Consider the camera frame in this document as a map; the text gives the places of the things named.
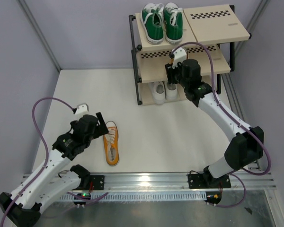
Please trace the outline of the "orange canvas sneaker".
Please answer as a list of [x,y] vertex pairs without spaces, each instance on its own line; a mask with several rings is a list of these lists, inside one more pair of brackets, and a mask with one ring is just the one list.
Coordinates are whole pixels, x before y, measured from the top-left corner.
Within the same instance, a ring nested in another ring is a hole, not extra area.
[[119,132],[117,125],[114,121],[106,122],[106,127],[108,129],[108,134],[104,135],[103,137],[106,162],[110,166],[115,166],[119,162]]

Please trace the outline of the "white sneaker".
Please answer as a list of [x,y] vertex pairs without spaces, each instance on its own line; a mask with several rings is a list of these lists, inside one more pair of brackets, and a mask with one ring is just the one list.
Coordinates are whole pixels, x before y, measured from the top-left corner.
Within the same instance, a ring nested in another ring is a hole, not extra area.
[[155,104],[161,105],[165,102],[165,88],[162,81],[151,82],[148,84]]
[[167,81],[164,82],[165,86],[165,96],[169,101],[175,101],[178,96],[177,86],[176,84],[170,84]]

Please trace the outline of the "green sneaker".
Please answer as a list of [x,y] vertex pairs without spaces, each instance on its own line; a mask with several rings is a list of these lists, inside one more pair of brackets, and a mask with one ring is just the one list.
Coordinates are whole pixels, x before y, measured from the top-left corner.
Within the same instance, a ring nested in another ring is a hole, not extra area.
[[141,23],[146,39],[153,45],[162,43],[163,32],[163,5],[148,3],[141,10]]
[[175,3],[167,3],[163,9],[163,17],[167,42],[178,44],[183,37],[183,9]]

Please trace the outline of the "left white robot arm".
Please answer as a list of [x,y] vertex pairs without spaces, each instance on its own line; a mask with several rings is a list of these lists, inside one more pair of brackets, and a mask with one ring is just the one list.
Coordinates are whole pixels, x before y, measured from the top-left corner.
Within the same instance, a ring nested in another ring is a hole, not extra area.
[[17,227],[32,227],[62,195],[88,189],[91,173],[81,165],[72,166],[56,182],[51,180],[88,148],[93,139],[106,134],[108,129],[100,112],[72,121],[71,130],[57,138],[44,162],[18,188],[0,194],[0,208],[9,220]]

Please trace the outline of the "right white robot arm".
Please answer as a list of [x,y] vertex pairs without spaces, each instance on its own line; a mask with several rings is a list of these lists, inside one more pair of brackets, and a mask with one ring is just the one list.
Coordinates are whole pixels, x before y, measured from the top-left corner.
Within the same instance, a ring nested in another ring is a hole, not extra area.
[[200,108],[221,128],[229,140],[222,158],[204,168],[203,184],[217,186],[227,174],[237,171],[263,156],[264,132],[241,120],[219,99],[212,87],[202,81],[198,61],[187,59],[173,66],[165,65],[168,82],[179,84],[196,107]]

